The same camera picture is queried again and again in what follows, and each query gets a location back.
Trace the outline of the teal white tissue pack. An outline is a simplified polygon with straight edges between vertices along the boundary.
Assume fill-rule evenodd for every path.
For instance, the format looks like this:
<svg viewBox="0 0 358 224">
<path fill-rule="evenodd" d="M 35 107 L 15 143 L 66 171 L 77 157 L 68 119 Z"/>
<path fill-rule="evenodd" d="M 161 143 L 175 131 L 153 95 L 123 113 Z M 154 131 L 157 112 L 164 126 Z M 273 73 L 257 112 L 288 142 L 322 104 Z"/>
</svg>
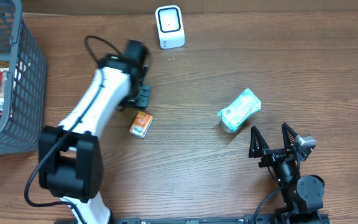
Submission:
<svg viewBox="0 0 358 224">
<path fill-rule="evenodd" d="M 247 88 L 229 106 L 223 108 L 218 116 L 233 131 L 237 132 L 243 123 L 261 108 L 262 102 Z"/>
</svg>

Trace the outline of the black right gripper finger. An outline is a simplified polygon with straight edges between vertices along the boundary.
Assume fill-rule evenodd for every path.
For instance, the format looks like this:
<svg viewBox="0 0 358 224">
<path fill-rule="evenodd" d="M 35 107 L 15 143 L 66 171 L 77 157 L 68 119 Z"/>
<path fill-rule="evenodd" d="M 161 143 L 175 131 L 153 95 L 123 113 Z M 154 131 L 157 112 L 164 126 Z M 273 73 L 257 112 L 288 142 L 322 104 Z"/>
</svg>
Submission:
<svg viewBox="0 0 358 224">
<path fill-rule="evenodd" d="M 293 147 L 293 142 L 298 134 L 287 123 L 282 124 L 282 135 L 284 147 L 286 149 Z"/>
<path fill-rule="evenodd" d="M 269 145 L 262 137 L 260 131 L 256 126 L 251 127 L 251 140 L 249 147 L 249 158 L 259 158 L 266 155 L 269 151 Z"/>
</svg>

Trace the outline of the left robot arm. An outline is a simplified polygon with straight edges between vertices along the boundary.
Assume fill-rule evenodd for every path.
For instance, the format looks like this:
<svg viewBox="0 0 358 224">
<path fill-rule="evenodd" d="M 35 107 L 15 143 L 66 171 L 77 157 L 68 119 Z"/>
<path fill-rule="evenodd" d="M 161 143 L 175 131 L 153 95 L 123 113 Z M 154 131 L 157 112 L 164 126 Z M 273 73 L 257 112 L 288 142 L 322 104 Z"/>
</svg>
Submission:
<svg viewBox="0 0 358 224">
<path fill-rule="evenodd" d="M 93 81 L 75 109 L 58 126 L 44 126 L 39 137 L 39 164 L 27 181 L 39 179 L 56 202 L 45 207 L 66 205 L 75 223 L 114 223 L 112 211 L 105 206 L 100 188 L 104 167 L 99 145 L 110 117 L 116 110 L 144 110 L 149 103 L 150 87 L 144 84 L 150 53 L 139 41 L 129 40 L 123 52 L 96 58 Z"/>
</svg>

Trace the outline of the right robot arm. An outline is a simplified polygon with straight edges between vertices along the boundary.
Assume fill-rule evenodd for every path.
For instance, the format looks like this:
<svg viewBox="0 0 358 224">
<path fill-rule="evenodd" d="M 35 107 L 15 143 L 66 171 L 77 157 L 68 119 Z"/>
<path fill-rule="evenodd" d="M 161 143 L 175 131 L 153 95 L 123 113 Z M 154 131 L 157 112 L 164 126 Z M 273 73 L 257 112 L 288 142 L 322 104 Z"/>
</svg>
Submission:
<svg viewBox="0 0 358 224">
<path fill-rule="evenodd" d="M 316 147 L 313 136 L 296 133 L 287 123 L 282 124 L 283 147 L 271 149 L 256 126 L 251 127 L 249 157 L 260 159 L 260 168 L 267 168 L 278 188 L 268 194 L 257 206 L 251 221 L 267 223 L 329 223 L 323 208 L 324 180 L 318 175 L 302 176 L 301 163 Z M 284 207 L 264 218 L 259 215 L 262 206 L 274 195 L 281 193 Z"/>
</svg>

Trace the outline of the orange snack packet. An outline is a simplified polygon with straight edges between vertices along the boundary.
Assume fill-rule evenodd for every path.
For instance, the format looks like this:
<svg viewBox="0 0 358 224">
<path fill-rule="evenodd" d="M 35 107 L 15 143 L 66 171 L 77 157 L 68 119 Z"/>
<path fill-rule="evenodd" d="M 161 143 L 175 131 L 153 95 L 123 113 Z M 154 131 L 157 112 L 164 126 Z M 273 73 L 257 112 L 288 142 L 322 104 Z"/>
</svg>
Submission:
<svg viewBox="0 0 358 224">
<path fill-rule="evenodd" d="M 138 138 L 145 138 L 153 120 L 153 116 L 143 111 L 139 111 L 134 122 L 132 123 L 132 126 L 130 127 L 129 132 Z"/>
</svg>

